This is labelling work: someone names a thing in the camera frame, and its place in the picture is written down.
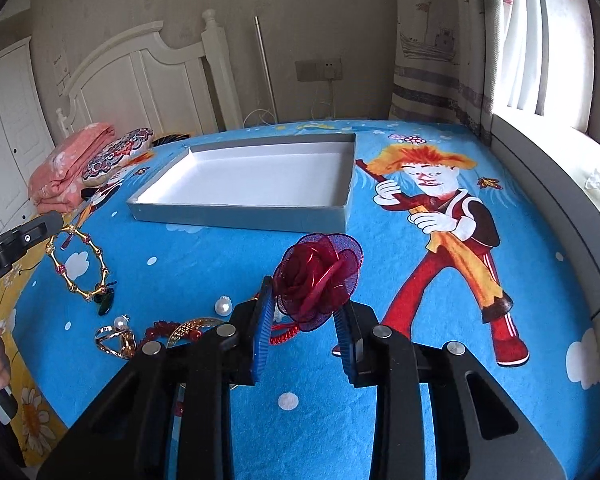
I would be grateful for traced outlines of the red fabric rose flower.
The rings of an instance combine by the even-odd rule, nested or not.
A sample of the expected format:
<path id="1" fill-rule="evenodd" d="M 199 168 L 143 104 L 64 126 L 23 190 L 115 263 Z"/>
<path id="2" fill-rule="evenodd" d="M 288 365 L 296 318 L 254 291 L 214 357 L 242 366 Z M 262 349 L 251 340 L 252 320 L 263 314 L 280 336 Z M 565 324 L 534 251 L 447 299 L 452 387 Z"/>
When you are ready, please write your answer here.
<path id="1" fill-rule="evenodd" d="M 280 312 L 302 332 L 316 330 L 351 299 L 363 259 L 361 245 L 347 234 L 301 237 L 273 275 Z"/>

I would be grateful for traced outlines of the red cord bracelet gold beads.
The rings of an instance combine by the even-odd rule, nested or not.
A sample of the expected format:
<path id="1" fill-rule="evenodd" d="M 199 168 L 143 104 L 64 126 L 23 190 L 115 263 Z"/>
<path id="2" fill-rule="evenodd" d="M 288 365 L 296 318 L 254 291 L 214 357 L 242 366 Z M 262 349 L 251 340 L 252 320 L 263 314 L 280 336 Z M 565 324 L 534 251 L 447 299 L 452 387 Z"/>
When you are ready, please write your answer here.
<path id="1" fill-rule="evenodd" d="M 278 346 L 290 341 L 294 336 L 297 336 L 300 332 L 300 328 L 294 323 L 277 323 L 272 326 L 272 333 L 270 336 L 270 345 Z"/>

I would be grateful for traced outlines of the black green glass brooch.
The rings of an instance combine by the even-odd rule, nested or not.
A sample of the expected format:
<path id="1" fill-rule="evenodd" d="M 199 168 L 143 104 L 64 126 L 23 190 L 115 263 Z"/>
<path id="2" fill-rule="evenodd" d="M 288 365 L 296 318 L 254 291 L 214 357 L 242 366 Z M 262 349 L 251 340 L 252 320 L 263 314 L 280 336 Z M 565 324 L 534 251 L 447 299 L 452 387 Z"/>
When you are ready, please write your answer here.
<path id="1" fill-rule="evenodd" d="M 93 301 L 97 306 L 97 314 L 105 316 L 114 304 L 114 282 L 106 284 L 93 295 Z"/>

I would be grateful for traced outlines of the large white pearl earring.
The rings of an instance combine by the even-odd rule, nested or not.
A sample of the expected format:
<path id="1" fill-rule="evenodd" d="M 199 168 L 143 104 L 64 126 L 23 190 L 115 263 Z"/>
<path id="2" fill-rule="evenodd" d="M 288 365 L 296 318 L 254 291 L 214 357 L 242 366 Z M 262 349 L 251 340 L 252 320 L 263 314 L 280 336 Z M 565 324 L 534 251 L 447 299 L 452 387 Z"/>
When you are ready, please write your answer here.
<path id="1" fill-rule="evenodd" d="M 214 304 L 214 312 L 220 318 L 227 318 L 233 313 L 234 304 L 229 296 L 221 296 Z"/>

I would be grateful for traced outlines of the gold bangle watch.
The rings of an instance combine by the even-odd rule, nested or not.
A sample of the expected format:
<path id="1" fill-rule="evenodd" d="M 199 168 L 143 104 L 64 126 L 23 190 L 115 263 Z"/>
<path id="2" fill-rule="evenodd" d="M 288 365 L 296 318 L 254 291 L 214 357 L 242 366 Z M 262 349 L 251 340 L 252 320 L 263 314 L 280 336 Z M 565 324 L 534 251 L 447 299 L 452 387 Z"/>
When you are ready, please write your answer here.
<path id="1" fill-rule="evenodd" d="M 220 318 L 193 318 L 176 326 L 176 329 L 170 333 L 166 346 L 173 348 L 179 344 L 191 344 L 198 341 L 207 330 L 221 324 L 223 321 Z"/>

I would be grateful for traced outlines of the folded pink blanket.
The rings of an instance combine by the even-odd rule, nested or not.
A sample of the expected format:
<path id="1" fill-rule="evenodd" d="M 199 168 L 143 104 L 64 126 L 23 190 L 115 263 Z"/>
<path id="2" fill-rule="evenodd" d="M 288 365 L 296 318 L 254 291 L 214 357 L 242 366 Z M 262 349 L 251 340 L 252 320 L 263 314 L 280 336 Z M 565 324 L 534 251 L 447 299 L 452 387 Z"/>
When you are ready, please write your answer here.
<path id="1" fill-rule="evenodd" d="M 82 171 L 113 140 L 114 126 L 106 122 L 93 122 L 63 140 L 29 179 L 28 195 L 38 214 L 75 210 L 83 202 Z"/>

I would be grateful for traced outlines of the blue cartoon bed sheet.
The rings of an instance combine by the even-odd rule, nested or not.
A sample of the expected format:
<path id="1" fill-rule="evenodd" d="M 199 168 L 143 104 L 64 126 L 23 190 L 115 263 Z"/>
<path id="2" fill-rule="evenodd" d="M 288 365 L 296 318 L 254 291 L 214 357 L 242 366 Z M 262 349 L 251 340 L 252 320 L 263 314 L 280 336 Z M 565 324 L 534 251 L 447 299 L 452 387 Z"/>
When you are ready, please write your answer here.
<path id="1" fill-rule="evenodd" d="M 105 162 L 17 302 L 43 479 L 573 479 L 600 363 L 466 128 L 297 122 Z"/>

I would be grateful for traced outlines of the white wardrobe door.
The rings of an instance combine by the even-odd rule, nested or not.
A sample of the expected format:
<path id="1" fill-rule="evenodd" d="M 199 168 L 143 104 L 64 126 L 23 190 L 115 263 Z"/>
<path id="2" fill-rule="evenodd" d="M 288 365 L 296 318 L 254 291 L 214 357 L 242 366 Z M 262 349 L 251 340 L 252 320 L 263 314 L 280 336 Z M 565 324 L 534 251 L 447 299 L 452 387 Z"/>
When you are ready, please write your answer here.
<path id="1" fill-rule="evenodd" d="M 36 88 L 29 37 L 0 51 L 0 234 L 35 214 L 31 174 L 54 149 Z"/>

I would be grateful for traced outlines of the grey shallow cardboard box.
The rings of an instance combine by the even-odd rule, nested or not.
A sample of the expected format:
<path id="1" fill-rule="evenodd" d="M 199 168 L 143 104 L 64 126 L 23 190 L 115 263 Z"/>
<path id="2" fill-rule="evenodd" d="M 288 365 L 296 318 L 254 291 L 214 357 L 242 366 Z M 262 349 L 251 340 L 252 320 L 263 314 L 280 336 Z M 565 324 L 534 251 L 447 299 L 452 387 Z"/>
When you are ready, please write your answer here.
<path id="1" fill-rule="evenodd" d="M 184 148 L 129 199 L 134 219 L 242 230 L 347 229 L 355 175 L 351 133 L 216 142 Z"/>

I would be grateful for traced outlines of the round patterned cushion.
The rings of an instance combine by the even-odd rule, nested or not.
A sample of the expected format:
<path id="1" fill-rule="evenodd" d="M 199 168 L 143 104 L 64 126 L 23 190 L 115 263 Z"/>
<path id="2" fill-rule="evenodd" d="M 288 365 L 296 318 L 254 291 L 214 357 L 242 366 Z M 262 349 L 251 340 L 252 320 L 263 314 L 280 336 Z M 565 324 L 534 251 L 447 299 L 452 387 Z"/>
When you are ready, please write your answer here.
<path id="1" fill-rule="evenodd" d="M 107 144 L 83 168 L 83 185 L 86 188 L 96 188 L 103 184 L 132 159 L 146 153 L 151 147 L 154 135 L 151 128 L 138 128 Z"/>

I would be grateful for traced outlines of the white wooden headboard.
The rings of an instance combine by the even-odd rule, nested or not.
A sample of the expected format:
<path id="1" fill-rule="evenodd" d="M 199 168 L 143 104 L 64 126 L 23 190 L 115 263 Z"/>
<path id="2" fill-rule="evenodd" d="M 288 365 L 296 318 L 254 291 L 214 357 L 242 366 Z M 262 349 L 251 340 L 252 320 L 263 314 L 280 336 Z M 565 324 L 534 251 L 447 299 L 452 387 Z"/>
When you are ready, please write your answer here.
<path id="1" fill-rule="evenodd" d="M 161 37 L 162 21 L 108 39 L 73 71 L 56 110 L 68 138 L 92 122 L 117 133 L 148 127 L 156 133 L 216 133 L 239 129 L 242 109 L 224 28 L 215 10 L 202 14 L 196 44 L 174 49 Z"/>

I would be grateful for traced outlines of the printed ship curtain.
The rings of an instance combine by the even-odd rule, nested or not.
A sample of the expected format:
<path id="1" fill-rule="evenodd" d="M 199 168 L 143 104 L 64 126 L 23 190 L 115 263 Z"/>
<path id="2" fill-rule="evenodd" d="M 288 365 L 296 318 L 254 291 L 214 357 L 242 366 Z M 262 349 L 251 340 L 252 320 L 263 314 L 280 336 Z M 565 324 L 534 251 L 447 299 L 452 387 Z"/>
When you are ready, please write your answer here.
<path id="1" fill-rule="evenodd" d="M 462 124 L 491 140 L 513 0 L 396 0 L 389 117 Z"/>

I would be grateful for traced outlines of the wall power socket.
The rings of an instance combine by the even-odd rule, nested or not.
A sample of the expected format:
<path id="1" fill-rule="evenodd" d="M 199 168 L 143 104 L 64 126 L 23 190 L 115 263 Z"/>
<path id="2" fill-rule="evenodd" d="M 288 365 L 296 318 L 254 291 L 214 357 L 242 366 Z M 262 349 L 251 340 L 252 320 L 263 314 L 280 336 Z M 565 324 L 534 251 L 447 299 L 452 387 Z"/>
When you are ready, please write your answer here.
<path id="1" fill-rule="evenodd" d="M 299 82 L 336 81 L 343 76 L 340 58 L 296 61 L 294 68 Z"/>

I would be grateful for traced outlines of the metal rod against wall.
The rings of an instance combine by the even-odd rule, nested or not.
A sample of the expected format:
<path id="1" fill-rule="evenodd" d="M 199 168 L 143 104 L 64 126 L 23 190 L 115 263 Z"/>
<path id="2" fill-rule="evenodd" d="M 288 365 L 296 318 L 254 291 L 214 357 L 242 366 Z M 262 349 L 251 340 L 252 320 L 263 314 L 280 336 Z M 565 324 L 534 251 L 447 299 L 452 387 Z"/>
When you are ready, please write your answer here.
<path id="1" fill-rule="evenodd" d="M 275 92 L 273 88 L 273 81 L 271 77 L 270 66 L 268 66 L 268 56 L 266 55 L 263 32 L 260 18 L 255 15 L 253 17 L 254 33 L 257 38 L 257 47 L 262 67 L 263 77 L 266 84 L 266 90 L 268 90 L 268 99 L 270 100 L 271 112 L 273 115 L 274 122 L 279 122 L 277 104 L 275 99 Z"/>

